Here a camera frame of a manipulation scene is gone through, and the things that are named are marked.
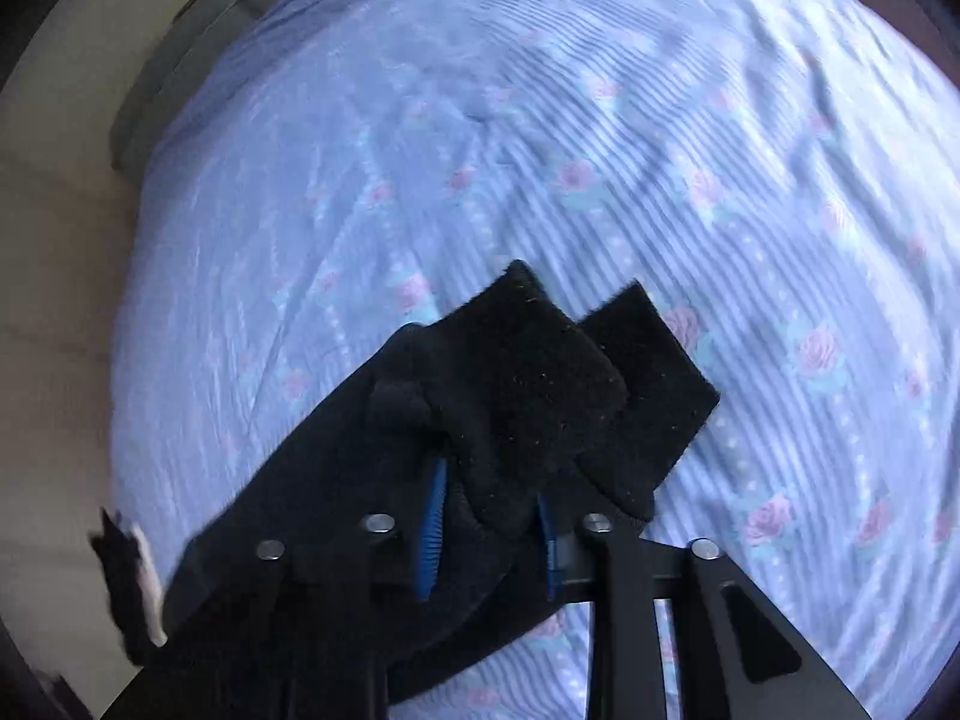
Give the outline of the black folded clothes stack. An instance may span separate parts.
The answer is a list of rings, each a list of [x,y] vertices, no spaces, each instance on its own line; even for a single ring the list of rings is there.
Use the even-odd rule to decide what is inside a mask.
[[[121,634],[122,649],[134,667],[144,667],[158,650],[149,633],[142,589],[142,551],[132,532],[106,509],[99,509],[101,530],[88,536],[103,571],[109,616]]]

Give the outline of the black knit pants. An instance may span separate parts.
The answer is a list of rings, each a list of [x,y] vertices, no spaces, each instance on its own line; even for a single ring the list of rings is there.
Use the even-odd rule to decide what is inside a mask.
[[[281,603],[302,626],[331,585],[320,553],[387,514],[371,610],[389,699],[413,699],[555,613],[550,491],[646,525],[718,401],[639,286],[573,320],[514,262],[444,319],[400,328],[293,429],[185,546],[164,628],[206,605],[251,621],[241,596],[265,541],[290,559]]]

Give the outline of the grey bed frame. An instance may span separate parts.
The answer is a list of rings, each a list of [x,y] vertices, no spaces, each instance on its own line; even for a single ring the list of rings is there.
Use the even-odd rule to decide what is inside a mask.
[[[203,93],[203,115],[260,80],[358,0],[189,0],[117,110],[109,132],[112,169],[142,187],[164,132]]]

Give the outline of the blue floral striped bedsheet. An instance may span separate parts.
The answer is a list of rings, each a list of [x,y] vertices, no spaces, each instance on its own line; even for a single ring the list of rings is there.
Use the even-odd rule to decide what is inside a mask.
[[[278,4],[143,181],[112,466],[160,576],[513,260],[574,317],[644,286],[721,394],[651,535],[907,717],[958,642],[958,96],[856,0]]]

